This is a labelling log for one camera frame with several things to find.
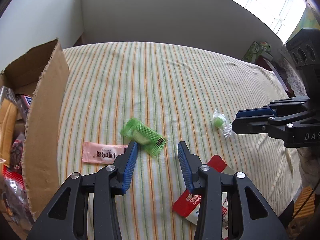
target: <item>green candy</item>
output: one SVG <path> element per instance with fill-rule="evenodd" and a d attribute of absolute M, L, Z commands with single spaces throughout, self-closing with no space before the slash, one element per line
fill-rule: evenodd
<path fill-rule="evenodd" d="M 167 141 L 165 137 L 153 131 L 136 118 L 131 118 L 120 134 L 141 145 L 151 156 L 157 156 Z"/>
<path fill-rule="evenodd" d="M 220 118 L 220 117 L 217 117 L 215 120 L 214 120 L 214 125 L 216 126 L 216 127 L 221 127 L 222 125 L 223 125 L 223 120 Z"/>

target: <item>cardboard flap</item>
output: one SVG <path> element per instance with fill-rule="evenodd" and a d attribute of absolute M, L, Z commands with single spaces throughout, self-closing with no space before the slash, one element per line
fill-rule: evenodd
<path fill-rule="evenodd" d="M 26 54 L 11 62 L 4 70 L 6 79 L 13 90 L 31 83 L 37 83 L 48 64 L 58 40 L 49 41 L 30 49 Z"/>
<path fill-rule="evenodd" d="M 39 79 L 28 112 L 22 155 L 22 174 L 30 210 L 33 217 L 38 218 L 59 188 L 58 126 L 69 68 L 57 40 L 31 49 L 18 60 L 20 59 L 26 62 L 23 71 L 15 73 L 9 68 L 5 71 L 5 75 L 14 82 L 16 89 L 20 84 L 19 87 L 30 90 L 30 87 L 34 86 L 33 83 Z"/>

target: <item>striped bedsheet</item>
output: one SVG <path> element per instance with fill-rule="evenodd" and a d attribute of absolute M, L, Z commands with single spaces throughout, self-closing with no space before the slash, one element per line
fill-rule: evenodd
<path fill-rule="evenodd" d="M 90 44 L 64 53 L 70 75 L 60 115 L 60 183 L 74 171 L 85 175 L 102 168 L 81 162 L 83 142 L 124 144 L 119 131 L 131 117 L 168 139 L 156 158 L 138 152 L 130 189 L 116 197 L 124 240 L 193 239 L 195 226 L 172 212 L 185 190 L 177 157 L 181 140 L 203 163 L 218 154 L 234 171 L 245 172 L 278 215 L 299 189 L 296 149 L 266 134 L 225 139 L 210 124 L 215 109 L 233 121 L 240 109 L 286 98 L 272 72 L 214 52 L 159 43 Z M 89 239 L 92 205 L 90 195 Z"/>

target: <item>metal screw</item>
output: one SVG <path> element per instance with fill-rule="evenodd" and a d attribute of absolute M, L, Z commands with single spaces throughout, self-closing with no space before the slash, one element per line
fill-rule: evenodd
<path fill-rule="evenodd" d="M 78 172 L 74 172 L 70 175 L 71 179 L 77 179 L 79 178 L 80 174 Z"/>
<path fill-rule="evenodd" d="M 107 171 L 114 171 L 115 170 L 115 166 L 114 165 L 108 165 L 107 167 L 106 167 L 106 170 Z"/>
<path fill-rule="evenodd" d="M 203 170 L 203 171 L 208 171 L 210 169 L 210 167 L 206 164 L 203 164 L 200 166 L 200 169 Z"/>
<path fill-rule="evenodd" d="M 239 171 L 239 172 L 237 172 L 237 177 L 238 177 L 239 179 L 244 179 L 245 174 L 244 174 L 243 172 Z"/>

